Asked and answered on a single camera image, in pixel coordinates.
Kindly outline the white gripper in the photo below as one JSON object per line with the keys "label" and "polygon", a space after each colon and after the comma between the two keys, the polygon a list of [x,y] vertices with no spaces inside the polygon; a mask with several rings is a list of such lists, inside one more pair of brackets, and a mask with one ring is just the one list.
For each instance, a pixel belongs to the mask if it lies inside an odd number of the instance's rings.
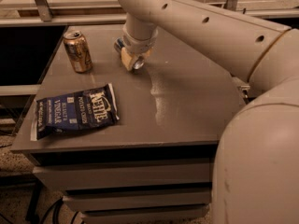
{"label": "white gripper", "polygon": [[125,48],[121,49],[121,62],[128,71],[137,68],[138,57],[136,54],[142,54],[144,59],[148,59],[155,45],[158,36],[156,27],[123,27],[123,41]]}

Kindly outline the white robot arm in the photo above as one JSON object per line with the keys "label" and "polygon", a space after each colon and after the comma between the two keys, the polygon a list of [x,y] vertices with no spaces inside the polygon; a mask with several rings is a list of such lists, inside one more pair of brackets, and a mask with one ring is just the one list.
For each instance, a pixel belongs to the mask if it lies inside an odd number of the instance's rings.
{"label": "white robot arm", "polygon": [[118,1],[131,53],[148,51],[162,27],[261,92],[221,136],[213,224],[299,224],[297,30],[192,0]]}

